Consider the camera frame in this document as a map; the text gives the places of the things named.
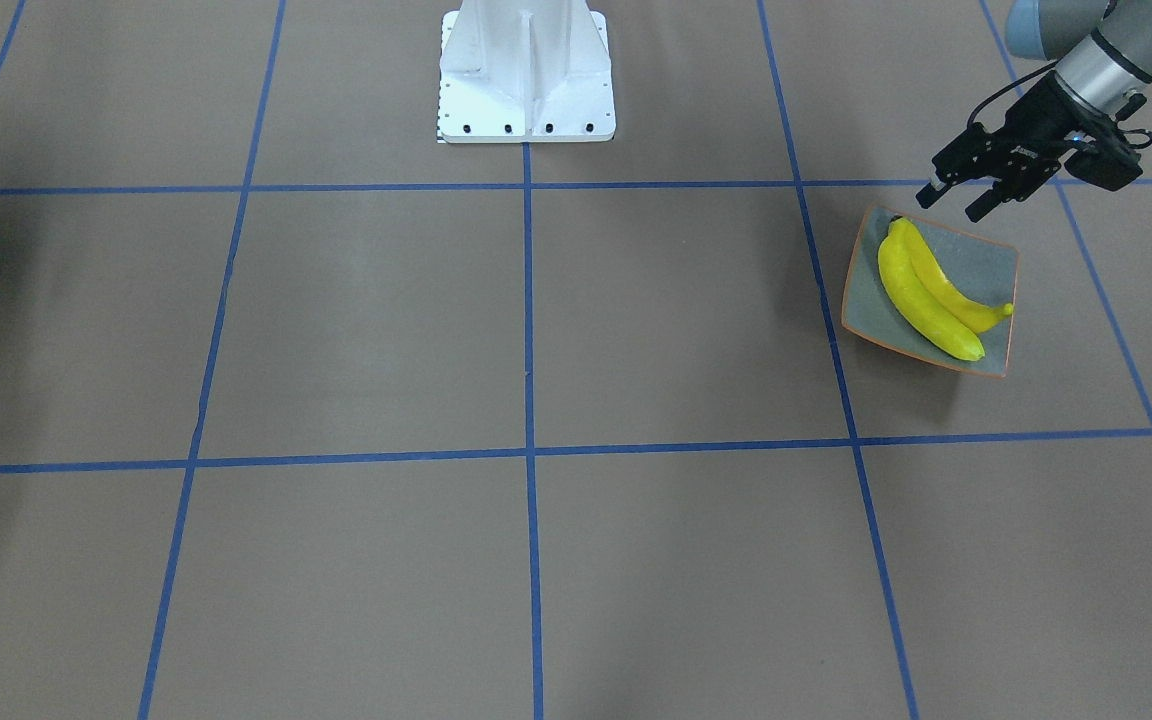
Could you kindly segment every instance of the gray floor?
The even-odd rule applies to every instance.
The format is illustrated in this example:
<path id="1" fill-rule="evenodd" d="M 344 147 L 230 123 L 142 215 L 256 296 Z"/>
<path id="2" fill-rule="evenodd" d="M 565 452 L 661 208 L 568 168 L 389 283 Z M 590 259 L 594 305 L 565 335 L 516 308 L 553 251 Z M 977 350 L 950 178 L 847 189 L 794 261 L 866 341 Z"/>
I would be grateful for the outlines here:
<path id="1" fill-rule="evenodd" d="M 1005 0 L 598 0 L 530 150 L 453 6 L 0 0 L 0 719 L 1152 720 L 1152 149 L 925 213 L 1020 248 L 967 377 L 838 310 Z"/>

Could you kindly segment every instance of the bunch of bananas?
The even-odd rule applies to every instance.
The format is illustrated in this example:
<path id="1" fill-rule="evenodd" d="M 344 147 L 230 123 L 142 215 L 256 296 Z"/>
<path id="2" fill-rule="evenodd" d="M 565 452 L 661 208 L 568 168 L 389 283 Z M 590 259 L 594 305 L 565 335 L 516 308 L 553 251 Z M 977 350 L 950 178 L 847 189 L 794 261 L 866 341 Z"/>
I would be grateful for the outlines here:
<path id="1" fill-rule="evenodd" d="M 915 331 L 960 361 L 982 359 L 979 333 L 1011 314 L 1010 302 L 988 306 L 958 291 L 908 218 L 896 217 L 888 225 L 878 247 L 878 275 L 892 305 Z"/>

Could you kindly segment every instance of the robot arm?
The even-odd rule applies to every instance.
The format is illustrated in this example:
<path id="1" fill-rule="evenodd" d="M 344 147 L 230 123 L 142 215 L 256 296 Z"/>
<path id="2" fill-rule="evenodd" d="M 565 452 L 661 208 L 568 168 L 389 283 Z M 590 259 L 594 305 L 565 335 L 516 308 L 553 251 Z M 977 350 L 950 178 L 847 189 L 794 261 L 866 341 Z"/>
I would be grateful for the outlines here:
<path id="1" fill-rule="evenodd" d="M 1152 136 L 1119 123 L 1146 101 L 1142 91 L 1152 82 L 1152 0 L 1018 0 L 1007 18 L 1007 47 L 1059 61 L 1034 73 L 1046 74 L 996 131 L 975 115 L 1010 86 L 973 111 L 968 128 L 932 159 L 935 174 L 918 192 L 919 205 L 929 209 L 956 184 L 990 177 L 995 182 L 967 209 L 978 222 L 1002 202 L 1029 199 L 1070 151 L 1064 168 L 1071 176 L 1106 190 L 1140 176 L 1138 150 Z M 1149 141 L 1134 143 L 1132 135 Z"/>

